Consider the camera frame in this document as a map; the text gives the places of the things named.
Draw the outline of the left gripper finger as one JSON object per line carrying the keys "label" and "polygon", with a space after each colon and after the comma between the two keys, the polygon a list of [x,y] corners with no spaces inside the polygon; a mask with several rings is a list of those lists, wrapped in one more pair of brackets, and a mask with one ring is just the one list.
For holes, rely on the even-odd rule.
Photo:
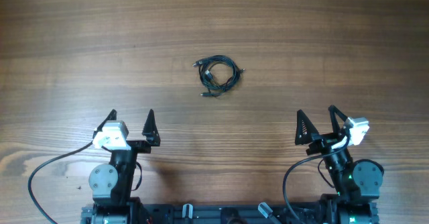
{"label": "left gripper finger", "polygon": [[117,111],[115,109],[112,109],[111,112],[105,118],[105,120],[98,127],[96,127],[95,130],[93,131],[93,138],[95,138],[95,136],[98,134],[98,132],[102,131],[102,128],[106,124],[106,122],[116,121],[116,120],[117,120]]}
{"label": "left gripper finger", "polygon": [[145,121],[142,135],[145,136],[146,141],[151,146],[159,146],[160,145],[160,135],[156,126],[156,120],[154,115],[154,110],[150,109],[147,115],[147,119]]}

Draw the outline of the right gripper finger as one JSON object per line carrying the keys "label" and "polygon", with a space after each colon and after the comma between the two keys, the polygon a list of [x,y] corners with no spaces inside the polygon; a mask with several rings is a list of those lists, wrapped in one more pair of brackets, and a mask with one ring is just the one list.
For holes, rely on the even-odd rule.
{"label": "right gripper finger", "polygon": [[339,117],[343,122],[345,122],[348,117],[343,112],[341,112],[335,105],[331,105],[328,108],[328,111],[330,114],[332,130],[334,133],[337,133],[340,135],[342,128],[340,127],[337,118]]}
{"label": "right gripper finger", "polygon": [[312,143],[314,136],[318,136],[319,132],[312,124],[311,120],[303,112],[303,110],[297,111],[297,127],[296,127],[296,145],[306,145]]}

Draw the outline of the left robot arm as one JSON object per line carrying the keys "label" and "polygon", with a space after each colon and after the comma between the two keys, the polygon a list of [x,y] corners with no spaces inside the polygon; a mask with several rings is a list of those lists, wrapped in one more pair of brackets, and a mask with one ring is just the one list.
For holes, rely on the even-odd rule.
{"label": "left robot arm", "polygon": [[83,207],[81,224],[132,224],[152,223],[152,216],[140,198],[131,193],[139,188],[141,181],[133,186],[138,154],[149,154],[159,146],[161,139],[151,109],[145,121],[143,140],[128,140],[129,130],[124,121],[117,119],[112,110],[94,130],[93,144],[111,153],[109,163],[96,166],[90,173],[88,184],[93,192],[94,204]]}

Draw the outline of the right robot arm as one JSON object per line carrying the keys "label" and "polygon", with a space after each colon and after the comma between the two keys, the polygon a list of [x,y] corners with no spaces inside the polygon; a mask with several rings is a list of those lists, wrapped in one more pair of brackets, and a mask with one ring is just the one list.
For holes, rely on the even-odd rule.
{"label": "right robot arm", "polygon": [[323,194],[313,213],[301,207],[295,214],[306,223],[379,223],[377,203],[383,184],[381,164],[362,159],[354,161],[348,148],[358,146],[369,131],[369,120],[352,118],[334,105],[328,108],[332,132],[321,134],[306,114],[297,111],[296,145],[307,145],[311,160],[321,159],[328,170],[336,194]]}

